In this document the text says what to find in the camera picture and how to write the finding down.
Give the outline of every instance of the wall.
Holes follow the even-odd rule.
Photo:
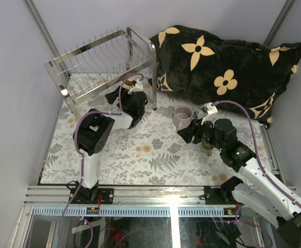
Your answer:
[[[110,29],[138,26],[151,37],[174,24],[226,39],[263,43],[285,0],[34,0],[59,51]]]
[[[273,45],[301,41],[301,1],[297,1]],[[287,181],[301,194],[301,60],[288,90],[278,99],[270,132]]]
[[[22,0],[0,1],[0,248],[7,247],[34,182],[59,92],[51,54]]]

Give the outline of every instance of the black pillow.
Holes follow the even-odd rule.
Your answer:
[[[301,42],[269,49],[259,43],[222,40],[200,29],[175,25],[150,39],[156,47],[157,89],[196,104],[232,100],[269,127],[276,99],[301,58]],[[231,104],[219,109],[243,112]]]

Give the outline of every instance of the cushion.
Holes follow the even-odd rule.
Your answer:
[[[157,89],[196,104],[232,100],[269,127],[276,99],[301,58],[301,42],[268,48],[222,40],[207,31],[175,25],[150,39],[156,47]],[[219,109],[242,114],[231,104]]]

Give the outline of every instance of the black and white robotic arm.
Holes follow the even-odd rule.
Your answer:
[[[215,106],[205,104],[203,111],[206,114],[203,119],[194,119],[189,127],[178,131],[178,134],[186,143],[207,142],[220,150],[223,162],[251,181],[262,193],[251,189],[237,178],[231,178],[231,182],[226,185],[231,185],[232,197],[272,223],[288,245],[301,247],[301,207],[298,206],[298,203],[301,205],[301,197],[292,192],[266,167],[263,166],[263,170],[260,168],[255,153],[238,141],[236,128],[230,120],[218,119],[215,123],[207,121],[217,113]],[[270,183],[268,177],[277,187]],[[292,202],[278,187],[295,201]]]

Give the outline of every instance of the brown cup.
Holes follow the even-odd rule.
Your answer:
[[[176,132],[181,129],[187,128],[193,118],[193,111],[190,107],[181,105],[175,109],[172,117],[172,122],[176,127]]]

